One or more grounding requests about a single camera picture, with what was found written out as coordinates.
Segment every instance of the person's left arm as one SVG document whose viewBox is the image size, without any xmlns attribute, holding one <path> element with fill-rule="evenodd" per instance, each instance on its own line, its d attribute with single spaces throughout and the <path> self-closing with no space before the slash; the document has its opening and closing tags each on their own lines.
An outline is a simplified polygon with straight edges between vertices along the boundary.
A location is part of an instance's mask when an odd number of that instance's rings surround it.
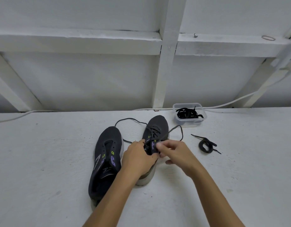
<svg viewBox="0 0 291 227">
<path fill-rule="evenodd" d="M 147 155 L 145 140 L 133 142 L 122 157 L 121 170 L 83 227 L 115 227 L 135 183 L 147 173 L 158 159 L 158 154 Z"/>
</svg>

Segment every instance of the person's left hand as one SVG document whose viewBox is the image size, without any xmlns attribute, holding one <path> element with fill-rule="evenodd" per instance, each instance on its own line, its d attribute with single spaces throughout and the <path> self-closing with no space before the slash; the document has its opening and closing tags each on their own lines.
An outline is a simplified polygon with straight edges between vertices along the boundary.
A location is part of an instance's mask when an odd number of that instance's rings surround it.
<svg viewBox="0 0 291 227">
<path fill-rule="evenodd" d="M 122 157 L 121 168 L 134 173 L 137 179 L 139 179 L 141 175 L 147 173 L 159 157 L 157 153 L 147 155 L 143 149 L 144 142 L 144 139 L 139 142 L 134 141 L 129 145 Z"/>
</svg>

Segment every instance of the person's right arm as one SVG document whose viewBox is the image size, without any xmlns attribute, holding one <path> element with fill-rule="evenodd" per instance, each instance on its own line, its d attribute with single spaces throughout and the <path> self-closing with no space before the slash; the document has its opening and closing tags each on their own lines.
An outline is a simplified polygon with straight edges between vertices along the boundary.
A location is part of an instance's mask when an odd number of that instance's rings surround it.
<svg viewBox="0 0 291 227">
<path fill-rule="evenodd" d="M 218 186 L 184 142 L 166 140 L 156 144 L 166 164 L 176 164 L 189 176 L 197 189 L 210 227 L 245 227 Z"/>
</svg>

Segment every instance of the white floor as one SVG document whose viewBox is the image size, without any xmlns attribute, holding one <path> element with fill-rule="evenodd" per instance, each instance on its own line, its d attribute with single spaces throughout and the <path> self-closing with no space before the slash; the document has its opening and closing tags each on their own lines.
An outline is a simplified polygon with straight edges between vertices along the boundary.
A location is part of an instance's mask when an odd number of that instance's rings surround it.
<svg viewBox="0 0 291 227">
<path fill-rule="evenodd" d="M 0 227 L 81 226 L 91 214 L 88 184 L 97 138 L 122 118 L 148 122 L 170 111 L 33 113 L 0 123 Z M 17 114 L 0 114 L 0 119 Z M 291 108 L 215 109 L 183 141 L 209 171 L 246 226 L 291 226 Z M 123 121 L 124 139 L 145 126 Z M 215 142 L 204 154 L 199 139 Z M 180 129 L 170 134 L 180 139 Z M 134 188 L 118 226 L 208 226 L 193 182 L 161 160 L 152 181 Z"/>
</svg>

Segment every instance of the forearm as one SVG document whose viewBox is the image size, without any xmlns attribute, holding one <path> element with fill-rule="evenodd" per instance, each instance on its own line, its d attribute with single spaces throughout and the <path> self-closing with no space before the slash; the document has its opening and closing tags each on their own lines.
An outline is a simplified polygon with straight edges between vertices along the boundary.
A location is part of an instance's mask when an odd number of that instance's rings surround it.
<svg viewBox="0 0 291 227">
<path fill-rule="evenodd" d="M 199 163 L 192 180 L 210 227 L 244 227 L 207 170 Z"/>
<path fill-rule="evenodd" d="M 106 195 L 83 227 L 115 227 L 138 177 L 132 172 L 121 169 Z"/>
</svg>

